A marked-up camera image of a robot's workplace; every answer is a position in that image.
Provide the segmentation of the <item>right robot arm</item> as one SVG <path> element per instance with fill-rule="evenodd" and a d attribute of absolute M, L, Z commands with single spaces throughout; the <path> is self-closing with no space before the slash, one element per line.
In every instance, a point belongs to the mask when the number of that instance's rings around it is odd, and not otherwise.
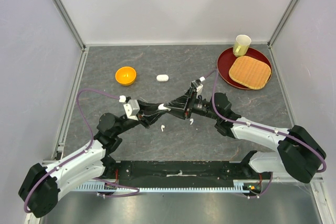
<path fill-rule="evenodd" d="M 326 170 L 326 153 L 305 128 L 295 125 L 286 129 L 256 123 L 234 113 L 231 106 L 224 93 L 213 93 L 210 101 L 206 101 L 194 88 L 189 88 L 183 96 L 159 108 L 181 119 L 192 114 L 215 119 L 221 135 L 270 149 L 268 153 L 250 152 L 247 162 L 240 166 L 245 178 L 264 172 L 287 173 L 302 183 L 309 183 L 316 173 Z"/>

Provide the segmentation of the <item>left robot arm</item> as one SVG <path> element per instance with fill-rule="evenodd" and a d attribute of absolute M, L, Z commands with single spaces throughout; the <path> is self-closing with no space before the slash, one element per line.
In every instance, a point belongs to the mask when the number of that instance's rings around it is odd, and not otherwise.
<path fill-rule="evenodd" d="M 48 214 L 71 190 L 100 176 L 111 178 L 114 160 L 109 155 L 121 144 L 119 135 L 139 124 L 149 127 L 170 109 L 163 103 L 129 100 L 123 105 L 125 114 L 105 113 L 99 119 L 98 133 L 80 149 L 54 163 L 33 165 L 18 192 L 24 211 L 40 218 Z"/>

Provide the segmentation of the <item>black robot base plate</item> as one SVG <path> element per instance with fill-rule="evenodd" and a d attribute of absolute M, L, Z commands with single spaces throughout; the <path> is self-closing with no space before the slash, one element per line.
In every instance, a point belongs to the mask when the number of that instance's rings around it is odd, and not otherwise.
<path fill-rule="evenodd" d="M 229 161 L 120 161 L 106 168 L 103 179 L 131 187 L 232 186 L 234 180 L 269 179 L 245 163 Z"/>

